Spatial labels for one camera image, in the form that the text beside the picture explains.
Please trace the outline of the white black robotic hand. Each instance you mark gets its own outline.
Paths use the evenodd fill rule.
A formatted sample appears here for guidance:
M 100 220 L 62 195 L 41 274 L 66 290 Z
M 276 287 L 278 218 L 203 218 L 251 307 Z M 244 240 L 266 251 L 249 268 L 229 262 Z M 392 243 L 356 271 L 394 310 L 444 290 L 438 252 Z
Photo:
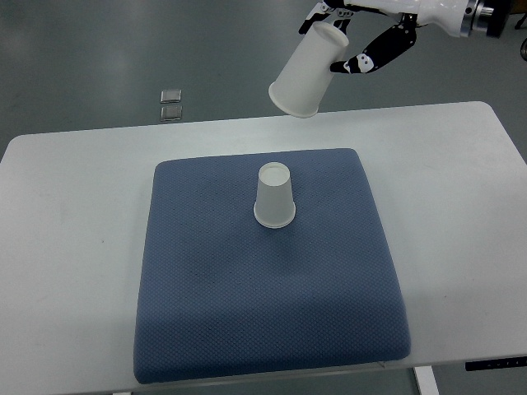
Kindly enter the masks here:
M 472 29 L 476 1 L 320 1 L 303 21 L 299 33 L 304 35 L 316 21 L 337 15 L 333 23 L 342 32 L 355 12 L 391 16 L 398 22 L 371 41 L 358 55 L 347 61 L 332 63 L 333 73 L 371 73 L 381 69 L 412 48 L 417 29 L 434 24 L 454 37 L 467 36 Z

